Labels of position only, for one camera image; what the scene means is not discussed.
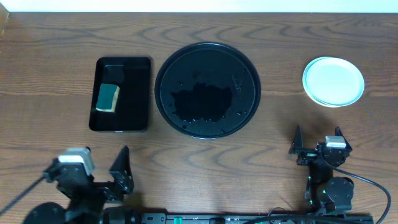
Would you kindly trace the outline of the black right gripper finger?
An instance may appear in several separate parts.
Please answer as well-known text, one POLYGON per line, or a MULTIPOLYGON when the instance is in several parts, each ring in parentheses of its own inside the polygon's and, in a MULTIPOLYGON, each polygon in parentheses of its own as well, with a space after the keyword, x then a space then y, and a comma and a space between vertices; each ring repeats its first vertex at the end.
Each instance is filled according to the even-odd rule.
POLYGON ((295 135, 293 141, 290 145, 289 154, 298 155, 303 151, 303 138, 302 138, 302 130, 298 125, 295 130, 295 135))
POLYGON ((342 131, 341 131, 339 126, 335 127, 335 137, 339 138, 340 143, 344 143, 345 144, 345 149, 348 152, 351 152, 353 150, 353 148, 351 147, 351 145, 349 144, 347 139, 343 136, 343 133, 342 133, 342 131))

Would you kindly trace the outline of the light blue plate top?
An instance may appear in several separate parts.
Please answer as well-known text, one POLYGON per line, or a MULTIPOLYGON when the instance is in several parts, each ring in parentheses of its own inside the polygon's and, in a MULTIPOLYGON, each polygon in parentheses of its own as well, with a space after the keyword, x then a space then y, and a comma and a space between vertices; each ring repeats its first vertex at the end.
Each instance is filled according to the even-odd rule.
POLYGON ((318 100, 343 107, 361 98, 365 84, 361 72, 351 62, 327 57, 310 67, 307 87, 318 100))

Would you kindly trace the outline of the light blue plate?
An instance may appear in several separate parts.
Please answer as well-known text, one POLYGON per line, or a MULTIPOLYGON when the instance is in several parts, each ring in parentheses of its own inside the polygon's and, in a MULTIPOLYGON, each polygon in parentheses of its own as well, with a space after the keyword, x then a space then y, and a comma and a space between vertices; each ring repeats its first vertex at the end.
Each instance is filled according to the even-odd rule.
POLYGON ((318 100, 343 107, 361 98, 365 84, 361 72, 351 62, 327 57, 310 67, 307 87, 318 100))
POLYGON ((310 90, 309 90, 308 87, 307 87, 307 73, 308 73, 310 67, 311 67, 315 62, 317 62, 317 61, 319 61, 319 60, 322 60, 322 59, 324 59, 324 58, 327 58, 327 56, 315 58, 315 59, 313 59, 311 62, 309 62, 309 63, 307 64, 307 66, 304 68, 303 75, 302 75, 302 85, 303 85, 303 89, 304 89, 305 93, 307 94, 307 96, 308 96, 312 101, 314 101, 314 102, 315 102, 316 104, 318 104, 318 105, 328 107, 328 105, 327 105, 327 104, 324 104, 324 102, 317 100, 317 99, 312 95, 312 93, 310 92, 310 90))

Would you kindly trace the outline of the yellow green scrub sponge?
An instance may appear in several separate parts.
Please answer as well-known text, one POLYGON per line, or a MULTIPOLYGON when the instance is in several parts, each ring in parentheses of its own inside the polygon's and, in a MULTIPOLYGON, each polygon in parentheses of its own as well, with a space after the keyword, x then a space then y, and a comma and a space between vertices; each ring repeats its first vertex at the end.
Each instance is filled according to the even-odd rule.
POLYGON ((106 113, 114 113, 119 91, 120 87, 115 84, 101 84, 95 109, 106 113))

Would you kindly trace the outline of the yellow plate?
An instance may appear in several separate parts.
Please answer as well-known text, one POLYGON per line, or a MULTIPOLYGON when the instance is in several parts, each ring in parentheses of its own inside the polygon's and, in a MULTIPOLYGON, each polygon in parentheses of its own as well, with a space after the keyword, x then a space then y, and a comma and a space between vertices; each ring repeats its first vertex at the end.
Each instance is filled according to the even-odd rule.
POLYGON ((303 86, 303 89, 304 89, 305 93, 307 94, 307 96, 308 96, 313 102, 315 102, 316 104, 318 104, 318 105, 320 105, 320 106, 324 106, 324 107, 327 107, 327 108, 339 108, 339 107, 342 107, 342 105, 328 104, 328 103, 325 103, 325 102, 323 102, 323 101, 318 100, 317 98, 315 98, 315 97, 312 95, 312 92, 311 92, 306 86, 303 86))

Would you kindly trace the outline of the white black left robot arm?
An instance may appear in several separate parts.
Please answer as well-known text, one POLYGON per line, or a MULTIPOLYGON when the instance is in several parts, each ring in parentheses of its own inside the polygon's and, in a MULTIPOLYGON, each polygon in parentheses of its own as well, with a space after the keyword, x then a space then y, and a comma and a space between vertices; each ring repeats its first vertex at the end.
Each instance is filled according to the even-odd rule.
POLYGON ((141 216, 123 206, 105 208, 107 203, 122 203, 132 193, 134 181, 129 160, 129 148, 122 147, 109 169, 112 181, 95 182, 95 164, 88 147, 72 147, 55 158, 44 170, 48 183, 56 182, 57 190, 70 199, 67 208, 55 202, 45 202, 33 208, 25 217, 27 224, 99 224, 141 223, 141 216))

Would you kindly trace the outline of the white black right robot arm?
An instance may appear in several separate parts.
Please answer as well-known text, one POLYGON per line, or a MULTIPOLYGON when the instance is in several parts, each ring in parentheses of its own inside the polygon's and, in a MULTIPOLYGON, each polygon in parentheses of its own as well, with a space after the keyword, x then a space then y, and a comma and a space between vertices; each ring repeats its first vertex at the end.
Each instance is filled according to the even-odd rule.
POLYGON ((295 131, 289 154, 297 156, 297 165, 308 167, 305 199, 317 214, 339 215, 352 209, 354 183, 347 177, 335 177, 333 169, 345 163, 352 147, 339 127, 315 148, 303 146, 300 127, 295 131))

